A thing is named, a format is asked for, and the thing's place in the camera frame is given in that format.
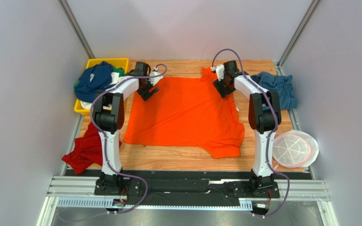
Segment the orange t-shirt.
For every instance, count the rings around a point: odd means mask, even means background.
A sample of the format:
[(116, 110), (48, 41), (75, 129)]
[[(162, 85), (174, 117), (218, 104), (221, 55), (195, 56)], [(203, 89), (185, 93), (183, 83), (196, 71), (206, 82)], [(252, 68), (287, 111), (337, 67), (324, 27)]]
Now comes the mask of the orange t-shirt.
[(200, 78), (165, 77), (148, 100), (134, 94), (123, 141), (152, 146), (200, 147), (215, 158), (238, 157), (245, 128), (233, 95), (221, 97), (217, 76), (202, 68)]

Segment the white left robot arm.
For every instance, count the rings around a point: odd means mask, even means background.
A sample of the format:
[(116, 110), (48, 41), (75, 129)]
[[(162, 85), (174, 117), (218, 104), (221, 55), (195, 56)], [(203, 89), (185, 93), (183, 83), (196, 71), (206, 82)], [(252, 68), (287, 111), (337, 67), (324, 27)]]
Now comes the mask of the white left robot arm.
[(95, 185), (96, 195), (120, 195), (126, 190), (120, 160), (120, 132), (125, 121), (125, 99), (136, 92), (144, 101), (151, 98), (163, 78), (158, 67), (138, 61), (117, 83), (97, 94), (90, 107), (91, 122), (99, 132), (103, 165)]

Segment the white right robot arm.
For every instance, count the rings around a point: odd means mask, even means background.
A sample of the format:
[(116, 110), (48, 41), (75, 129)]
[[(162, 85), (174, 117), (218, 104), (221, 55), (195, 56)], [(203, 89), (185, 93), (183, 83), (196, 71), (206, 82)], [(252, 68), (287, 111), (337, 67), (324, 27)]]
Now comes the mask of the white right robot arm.
[(262, 88), (251, 76), (240, 71), (236, 61), (212, 65), (210, 69), (217, 76), (213, 85), (222, 98), (238, 90), (249, 99), (248, 122), (255, 133), (255, 162), (251, 178), (237, 190), (254, 197), (269, 194), (275, 185), (271, 157), (276, 130), (281, 123), (279, 95), (277, 91)]

